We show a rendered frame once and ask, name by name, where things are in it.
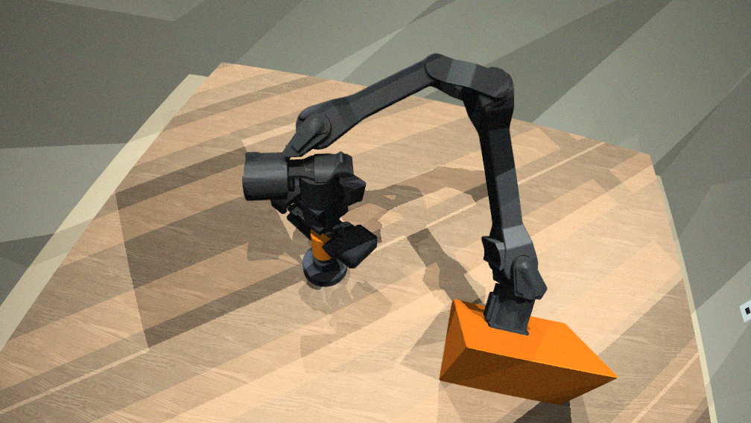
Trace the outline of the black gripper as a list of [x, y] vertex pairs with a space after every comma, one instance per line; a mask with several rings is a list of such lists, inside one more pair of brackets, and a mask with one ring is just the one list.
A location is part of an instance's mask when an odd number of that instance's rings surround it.
[[346, 197], [345, 192], [340, 190], [337, 199], [328, 205], [313, 206], [302, 198], [298, 178], [294, 183], [294, 191], [288, 191], [287, 199], [270, 200], [272, 207], [281, 214], [288, 210], [287, 220], [310, 241], [311, 230], [330, 238], [321, 248], [330, 258], [335, 257], [349, 269], [355, 269], [377, 247], [377, 236], [362, 225], [353, 226], [339, 220], [342, 217], [340, 201]]

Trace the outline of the dark grey round pedestal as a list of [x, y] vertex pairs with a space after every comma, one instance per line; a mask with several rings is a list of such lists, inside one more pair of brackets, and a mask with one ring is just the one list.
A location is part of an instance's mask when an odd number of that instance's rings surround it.
[[347, 271], [347, 266], [335, 257], [328, 261], [315, 258], [312, 247], [306, 251], [302, 258], [302, 268], [308, 281], [319, 287], [336, 285], [343, 279]]

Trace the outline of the orange knob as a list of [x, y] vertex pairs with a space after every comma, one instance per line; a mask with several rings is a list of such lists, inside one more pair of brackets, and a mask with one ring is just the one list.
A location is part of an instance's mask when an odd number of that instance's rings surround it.
[[327, 255], [326, 252], [321, 248], [321, 246], [329, 241], [329, 239], [330, 238], [326, 237], [323, 233], [319, 236], [317, 233], [315, 233], [314, 230], [311, 230], [312, 252], [315, 258], [322, 261], [328, 261], [329, 259], [331, 259], [329, 255]]

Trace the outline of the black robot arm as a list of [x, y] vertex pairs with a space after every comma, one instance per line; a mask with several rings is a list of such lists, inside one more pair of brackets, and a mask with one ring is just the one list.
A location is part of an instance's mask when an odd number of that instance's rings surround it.
[[299, 178], [300, 194], [313, 206], [335, 201], [340, 214], [363, 200], [366, 182], [354, 175], [348, 153], [314, 154], [365, 118], [432, 86], [463, 101], [478, 131], [492, 216], [488, 236], [481, 236], [484, 261], [497, 281], [489, 292], [484, 316], [490, 328], [529, 335], [535, 300], [547, 291], [538, 258], [523, 222], [510, 123], [514, 87], [510, 74], [442, 54], [430, 54], [361, 91], [306, 107], [297, 117], [296, 133], [281, 153], [246, 152], [242, 185], [246, 200], [284, 200]]

